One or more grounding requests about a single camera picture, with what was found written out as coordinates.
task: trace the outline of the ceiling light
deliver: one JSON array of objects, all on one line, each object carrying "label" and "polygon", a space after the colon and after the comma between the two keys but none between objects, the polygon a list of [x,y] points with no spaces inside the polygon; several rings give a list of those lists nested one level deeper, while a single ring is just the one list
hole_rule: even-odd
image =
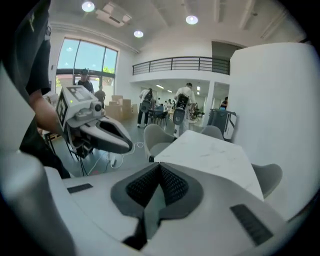
[{"label": "ceiling light", "polygon": [[190,15],[185,18],[186,23],[194,25],[198,23],[198,18],[196,16]]},{"label": "ceiling light", "polygon": [[140,30],[135,31],[133,34],[136,38],[142,38],[144,36],[144,33]]},{"label": "ceiling light", "polygon": [[95,4],[90,1],[85,1],[81,7],[86,13],[90,13],[95,9]]}]

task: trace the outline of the window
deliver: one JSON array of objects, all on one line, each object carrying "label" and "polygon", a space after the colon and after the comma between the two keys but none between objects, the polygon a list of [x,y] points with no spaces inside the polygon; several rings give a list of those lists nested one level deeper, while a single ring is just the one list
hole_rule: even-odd
[{"label": "window", "polygon": [[65,38],[61,47],[55,80],[55,92],[63,86],[77,84],[80,70],[89,69],[89,80],[97,92],[99,85],[105,92],[105,105],[109,105],[115,93],[115,69],[118,52],[107,47],[82,40]]},{"label": "window", "polygon": [[73,84],[72,74],[57,74],[55,76],[55,93],[60,94],[62,86],[71,86]]},{"label": "window", "polygon": [[116,70],[116,61],[117,61],[117,52],[115,50],[106,49],[104,54],[103,61],[103,72],[106,73],[115,73]]},{"label": "window", "polygon": [[58,69],[73,69],[78,50],[79,40],[64,39],[60,50]]},{"label": "window", "polygon": [[102,71],[105,47],[81,41],[75,59],[75,69]]}]

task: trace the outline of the person in white shirt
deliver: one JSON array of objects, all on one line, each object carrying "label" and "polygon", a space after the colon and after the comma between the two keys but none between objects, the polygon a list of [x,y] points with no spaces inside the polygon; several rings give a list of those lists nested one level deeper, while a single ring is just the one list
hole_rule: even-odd
[{"label": "person in white shirt", "polygon": [[185,87],[179,88],[174,96],[174,99],[177,100],[180,94],[184,94],[189,98],[188,104],[184,110],[185,114],[182,122],[182,133],[181,133],[183,134],[186,130],[189,129],[190,112],[194,109],[195,103],[196,103],[195,94],[192,91],[192,83],[188,82],[185,85]]},{"label": "person in white shirt", "polygon": [[[149,88],[149,89],[145,89],[143,90],[140,95],[139,95],[139,98],[141,99],[140,100],[140,106],[139,106],[139,114],[138,114],[138,124],[137,124],[137,127],[140,127],[141,125],[141,119],[142,119],[142,114],[143,112],[141,111],[141,103],[144,101],[146,95],[151,92],[152,94],[152,88]],[[144,126],[147,126],[148,125],[148,118],[149,118],[149,111],[144,113]]]},{"label": "person in white shirt", "polygon": [[166,104],[166,108],[168,112],[170,111],[171,107],[172,107],[171,99],[168,99],[168,103]]}]

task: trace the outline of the window frame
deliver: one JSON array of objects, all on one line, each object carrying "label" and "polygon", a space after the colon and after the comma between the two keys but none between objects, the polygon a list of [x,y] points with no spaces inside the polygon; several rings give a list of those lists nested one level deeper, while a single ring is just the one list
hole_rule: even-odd
[{"label": "window frame", "polygon": [[[61,50],[62,50],[62,47],[64,45],[64,41],[65,40],[74,40],[74,41],[78,41],[79,42],[78,46],[77,46],[77,49],[76,49],[76,52],[75,52],[73,68],[58,68],[58,62],[59,62],[59,59],[60,59]],[[96,70],[90,70],[89,69],[88,75],[89,76],[101,77],[101,79],[100,79],[100,83],[101,84],[102,84],[102,80],[103,80],[102,78],[103,77],[113,78],[113,94],[114,94],[115,93],[115,87],[116,87],[116,69],[117,69],[119,51],[116,50],[116,49],[112,49],[112,48],[110,48],[108,46],[96,43],[96,42],[83,40],[83,39],[78,39],[78,38],[72,38],[72,37],[65,37],[63,39],[63,42],[61,44],[61,48],[60,48],[60,51],[59,51],[59,56],[58,56],[58,61],[57,61],[57,65],[56,65],[57,68],[56,68],[56,71],[55,71],[55,76],[57,77],[57,75],[72,75],[72,77],[73,77],[73,82],[72,83],[75,84],[75,77],[76,77],[76,75],[80,74],[80,71],[82,70],[82,68],[75,68],[77,55],[78,55],[78,50],[79,50],[79,46],[80,46],[81,42],[86,42],[86,43],[93,44],[93,45],[96,45],[96,46],[104,47],[101,71],[96,71]],[[107,49],[116,52],[116,58],[115,58],[115,63],[114,63],[114,73],[103,72]],[[56,92],[56,82],[54,83],[54,92]]]}]

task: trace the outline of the sky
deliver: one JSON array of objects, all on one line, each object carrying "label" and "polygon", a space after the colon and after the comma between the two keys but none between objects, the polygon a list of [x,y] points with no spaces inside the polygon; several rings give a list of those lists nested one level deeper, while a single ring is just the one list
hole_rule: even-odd
[{"label": "sky", "polygon": [[57,68],[102,71],[103,67],[115,69],[116,60],[117,52],[115,50],[107,48],[105,51],[104,46],[85,41],[81,41],[79,44],[78,40],[65,39],[60,51]]}]

